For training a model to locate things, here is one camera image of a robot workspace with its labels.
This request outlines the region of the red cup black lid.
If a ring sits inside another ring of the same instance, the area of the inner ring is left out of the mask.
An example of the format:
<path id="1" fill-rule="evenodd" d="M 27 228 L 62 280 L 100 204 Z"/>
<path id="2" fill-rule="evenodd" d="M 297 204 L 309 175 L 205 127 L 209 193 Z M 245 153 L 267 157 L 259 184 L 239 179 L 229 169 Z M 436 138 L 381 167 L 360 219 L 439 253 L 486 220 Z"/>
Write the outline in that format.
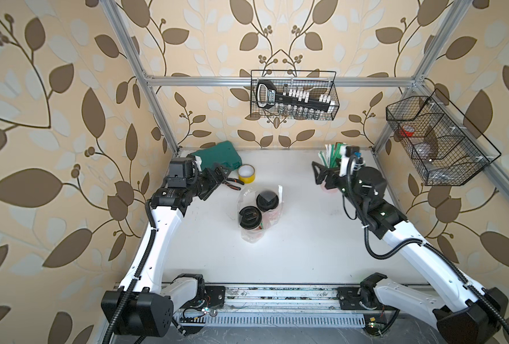
<path id="1" fill-rule="evenodd" d="M 257 195 L 256 206 L 262 212 L 266 228 L 275 226 L 281 217 L 282 203 L 280 196 L 271 190 L 264 190 Z"/>
<path id="2" fill-rule="evenodd" d="M 242 238 L 249 243 L 256 243 L 264 235 L 263 215 L 256 206 L 246 206 L 238 213 Z"/>

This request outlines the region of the clear plastic carrier bag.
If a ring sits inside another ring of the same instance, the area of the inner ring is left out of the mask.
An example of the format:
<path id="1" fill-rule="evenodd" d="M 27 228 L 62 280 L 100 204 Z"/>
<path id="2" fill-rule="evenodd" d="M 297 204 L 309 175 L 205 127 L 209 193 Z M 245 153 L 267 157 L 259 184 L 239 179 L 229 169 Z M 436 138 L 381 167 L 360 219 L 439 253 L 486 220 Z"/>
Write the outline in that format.
<path id="1" fill-rule="evenodd" d="M 237 224 L 244 241 L 254 244 L 276 226 L 283 213 L 283 186 L 258 185 L 241 190 L 237 201 Z"/>

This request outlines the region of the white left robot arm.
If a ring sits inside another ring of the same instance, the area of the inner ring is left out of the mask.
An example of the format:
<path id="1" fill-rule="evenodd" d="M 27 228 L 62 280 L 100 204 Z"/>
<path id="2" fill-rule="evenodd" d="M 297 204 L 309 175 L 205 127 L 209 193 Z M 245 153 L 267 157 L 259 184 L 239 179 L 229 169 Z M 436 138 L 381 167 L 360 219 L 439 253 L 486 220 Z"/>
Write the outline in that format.
<path id="1" fill-rule="evenodd" d="M 162 338 L 172 326 L 183 332 L 176 312 L 190 302 L 205 301 L 200 274 L 182 274 L 162 285 L 167 250 L 188 206 L 195 198 L 207 200 L 231 172 L 219 163 L 200 166 L 196 156 L 172 159 L 161 187 L 146 200 L 148 224 L 131 268 L 101 301 L 108 321 L 103 343 L 110 343 L 114 335 L 135 335 L 139 343 L 148 337 Z"/>

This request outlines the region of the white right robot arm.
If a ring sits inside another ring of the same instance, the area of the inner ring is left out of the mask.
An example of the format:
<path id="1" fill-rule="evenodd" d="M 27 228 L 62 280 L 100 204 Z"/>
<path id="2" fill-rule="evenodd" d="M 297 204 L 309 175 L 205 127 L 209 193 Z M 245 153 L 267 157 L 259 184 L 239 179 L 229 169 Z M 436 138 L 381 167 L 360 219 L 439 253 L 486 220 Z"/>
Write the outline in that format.
<path id="1" fill-rule="evenodd" d="M 346 147 L 338 167 L 317 162 L 311 166 L 317 185 L 339 190 L 343 203 L 353 206 L 368 254 L 380 261 L 401 255 L 436 292 L 420 292 L 378 272 L 366 277 L 358 293 L 344 299 L 367 310 L 394 310 L 383 328 L 369 334 L 385 334 L 405 312 L 432 326 L 448 343 L 486 343 L 499 330 L 509 338 L 507 296 L 462 272 L 420 235 L 406 215 L 384 199 L 386 179 L 378 169 L 366 166 L 358 147 Z"/>

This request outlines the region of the orange black pliers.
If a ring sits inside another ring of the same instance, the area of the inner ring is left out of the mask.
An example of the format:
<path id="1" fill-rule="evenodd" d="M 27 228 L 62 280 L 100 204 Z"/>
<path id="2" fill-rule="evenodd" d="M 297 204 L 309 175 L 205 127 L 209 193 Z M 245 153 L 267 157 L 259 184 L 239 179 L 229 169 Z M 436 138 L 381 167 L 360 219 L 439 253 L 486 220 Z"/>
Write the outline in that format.
<path id="1" fill-rule="evenodd" d="M 244 182 L 236 178 L 226 178 L 222 183 L 235 191 L 241 191 L 244 186 Z"/>

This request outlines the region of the green white wrapped straws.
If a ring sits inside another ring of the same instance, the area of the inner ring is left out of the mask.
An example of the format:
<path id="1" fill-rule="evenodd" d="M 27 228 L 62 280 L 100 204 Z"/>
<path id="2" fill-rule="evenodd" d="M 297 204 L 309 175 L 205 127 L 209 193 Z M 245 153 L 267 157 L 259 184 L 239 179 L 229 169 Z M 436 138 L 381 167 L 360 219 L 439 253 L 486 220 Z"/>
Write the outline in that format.
<path id="1" fill-rule="evenodd" d="M 345 143 L 326 144 L 325 150 L 318 153 L 322 164 L 329 169 L 339 167 L 344 154 L 346 153 Z"/>

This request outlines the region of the green plastic tool case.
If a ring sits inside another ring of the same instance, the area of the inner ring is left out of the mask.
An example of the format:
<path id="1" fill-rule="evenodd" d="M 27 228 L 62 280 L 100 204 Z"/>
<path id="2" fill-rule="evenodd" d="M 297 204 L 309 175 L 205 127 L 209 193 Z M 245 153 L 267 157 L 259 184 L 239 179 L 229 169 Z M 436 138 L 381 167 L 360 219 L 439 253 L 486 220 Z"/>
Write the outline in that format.
<path id="1" fill-rule="evenodd" d="M 213 163 L 220 163 L 231 171 L 238 169 L 242 165 L 242 159 L 230 141 L 224 141 L 216 146 L 190 153 L 190 156 L 193 155 L 202 158 L 203 170 L 211 169 Z"/>

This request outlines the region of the yellow tape roll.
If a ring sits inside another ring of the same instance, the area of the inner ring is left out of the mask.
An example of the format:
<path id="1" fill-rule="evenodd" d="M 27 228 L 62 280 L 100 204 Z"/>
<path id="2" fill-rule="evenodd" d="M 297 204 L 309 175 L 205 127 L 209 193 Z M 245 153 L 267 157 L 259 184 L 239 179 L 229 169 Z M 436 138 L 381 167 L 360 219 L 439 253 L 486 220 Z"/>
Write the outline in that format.
<path id="1" fill-rule="evenodd" d="M 245 184 L 252 183 L 256 178 L 256 170 L 252 165 L 245 164 L 237 170 L 239 180 Z"/>

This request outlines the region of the black socket set holder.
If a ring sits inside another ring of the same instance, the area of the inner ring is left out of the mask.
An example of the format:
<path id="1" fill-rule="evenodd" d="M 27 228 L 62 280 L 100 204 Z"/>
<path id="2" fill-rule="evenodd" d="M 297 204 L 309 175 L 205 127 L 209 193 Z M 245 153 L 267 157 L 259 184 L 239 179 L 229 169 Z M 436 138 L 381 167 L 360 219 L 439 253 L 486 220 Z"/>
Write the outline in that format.
<path id="1" fill-rule="evenodd" d="M 288 113 L 289 110 L 302 113 L 335 114 L 340 102 L 336 99 L 336 89 L 313 87 L 288 83 L 286 80 L 258 80 L 251 91 L 251 103 L 263 110 Z"/>

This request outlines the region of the red item in basket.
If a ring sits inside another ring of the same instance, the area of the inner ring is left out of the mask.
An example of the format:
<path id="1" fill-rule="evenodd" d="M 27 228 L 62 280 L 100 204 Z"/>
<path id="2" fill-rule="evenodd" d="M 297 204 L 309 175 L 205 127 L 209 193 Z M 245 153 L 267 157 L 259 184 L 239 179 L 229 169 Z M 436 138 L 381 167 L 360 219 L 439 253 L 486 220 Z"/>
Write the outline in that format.
<path id="1" fill-rule="evenodd" d="M 414 136 L 416 129 L 410 125 L 402 125 L 398 130 L 398 136 L 400 138 L 411 138 Z"/>

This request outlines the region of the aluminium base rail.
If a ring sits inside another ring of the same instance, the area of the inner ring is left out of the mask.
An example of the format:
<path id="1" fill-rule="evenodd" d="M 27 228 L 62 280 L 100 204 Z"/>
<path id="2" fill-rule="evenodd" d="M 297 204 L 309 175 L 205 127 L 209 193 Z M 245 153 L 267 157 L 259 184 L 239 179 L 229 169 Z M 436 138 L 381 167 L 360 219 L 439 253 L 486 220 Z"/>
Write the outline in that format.
<path id="1" fill-rule="evenodd" d="M 385 328 L 396 311 L 436 326 L 446 304 L 436 292 L 385 279 L 375 292 L 358 285 L 205 285 L 188 275 L 159 291 L 136 285 L 105 293 L 101 308 L 116 335 L 162 337 L 172 325 L 187 330 L 238 328 Z"/>

